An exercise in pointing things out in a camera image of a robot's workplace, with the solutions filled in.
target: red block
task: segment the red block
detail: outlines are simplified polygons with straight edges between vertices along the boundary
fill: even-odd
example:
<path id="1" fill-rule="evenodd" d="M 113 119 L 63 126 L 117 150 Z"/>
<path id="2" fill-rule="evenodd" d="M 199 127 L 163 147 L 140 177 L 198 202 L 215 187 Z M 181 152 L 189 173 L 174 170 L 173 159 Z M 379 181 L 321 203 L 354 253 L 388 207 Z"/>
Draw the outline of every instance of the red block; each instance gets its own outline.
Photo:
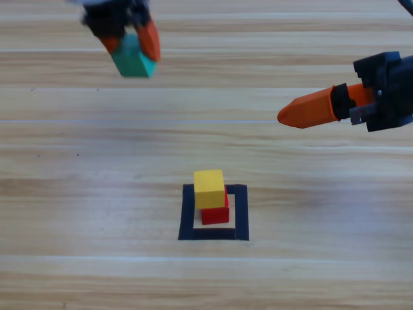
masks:
<path id="1" fill-rule="evenodd" d="M 229 223 L 230 221 L 230 205 L 228 200 L 227 188 L 225 187 L 225 207 L 215 209 L 201 210 L 202 225 Z"/>
<path id="2" fill-rule="evenodd" d="M 225 187 L 225 207 L 229 207 L 230 202 L 228 200 L 228 193 L 227 193 L 227 187 Z"/>

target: black tape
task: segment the black tape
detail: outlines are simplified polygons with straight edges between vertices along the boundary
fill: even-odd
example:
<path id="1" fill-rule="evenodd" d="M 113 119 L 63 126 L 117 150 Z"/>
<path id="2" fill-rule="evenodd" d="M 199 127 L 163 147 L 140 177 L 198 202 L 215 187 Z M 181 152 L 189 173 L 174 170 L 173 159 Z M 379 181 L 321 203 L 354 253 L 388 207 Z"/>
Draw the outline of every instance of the black tape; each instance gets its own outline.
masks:
<path id="1" fill-rule="evenodd" d="M 356 102 L 350 98 L 347 84 L 340 84 L 334 87 L 331 93 L 331 105 L 337 119 L 347 119 L 350 117 L 350 109 L 356 107 Z"/>
<path id="2" fill-rule="evenodd" d="M 226 185 L 228 195 L 235 195 L 235 228 L 194 228 L 194 184 L 183 185 L 181 225 L 178 240 L 249 241 L 248 189 L 246 185 Z"/>

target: teal block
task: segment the teal block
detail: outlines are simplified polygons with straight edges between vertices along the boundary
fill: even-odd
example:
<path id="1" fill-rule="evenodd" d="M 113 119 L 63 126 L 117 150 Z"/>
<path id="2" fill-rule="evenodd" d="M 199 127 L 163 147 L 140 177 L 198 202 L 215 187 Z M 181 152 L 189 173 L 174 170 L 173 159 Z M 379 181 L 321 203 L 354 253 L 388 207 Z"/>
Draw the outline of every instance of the teal block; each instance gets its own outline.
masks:
<path id="1" fill-rule="evenodd" d="M 136 34 L 125 35 L 121 45 L 111 56 L 123 77 L 151 78 L 156 71 L 157 63 L 142 53 Z"/>

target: yellow block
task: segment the yellow block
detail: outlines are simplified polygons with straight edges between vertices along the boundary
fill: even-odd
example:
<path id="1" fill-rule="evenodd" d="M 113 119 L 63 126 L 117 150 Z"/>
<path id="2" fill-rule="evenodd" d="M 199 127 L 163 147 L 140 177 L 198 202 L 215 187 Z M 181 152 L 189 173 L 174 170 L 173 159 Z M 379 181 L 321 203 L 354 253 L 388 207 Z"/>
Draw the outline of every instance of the yellow block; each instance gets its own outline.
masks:
<path id="1" fill-rule="evenodd" d="M 195 208 L 212 209 L 225 206 L 225 185 L 222 170 L 194 172 Z"/>

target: wood grain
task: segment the wood grain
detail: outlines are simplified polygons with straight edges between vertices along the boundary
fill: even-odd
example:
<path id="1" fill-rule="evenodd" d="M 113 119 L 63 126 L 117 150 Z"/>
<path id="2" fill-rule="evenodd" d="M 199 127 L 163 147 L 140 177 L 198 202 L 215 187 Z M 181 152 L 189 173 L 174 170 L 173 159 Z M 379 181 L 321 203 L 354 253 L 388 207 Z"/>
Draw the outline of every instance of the wood grain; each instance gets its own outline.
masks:
<path id="1" fill-rule="evenodd" d="M 413 309 L 412 127 L 276 122 L 357 83 L 354 60 L 410 55 L 412 18 L 391 0 L 152 10 L 144 81 L 80 8 L 0 1 L 0 309 Z M 177 240 L 200 169 L 248 185 L 249 242 Z"/>

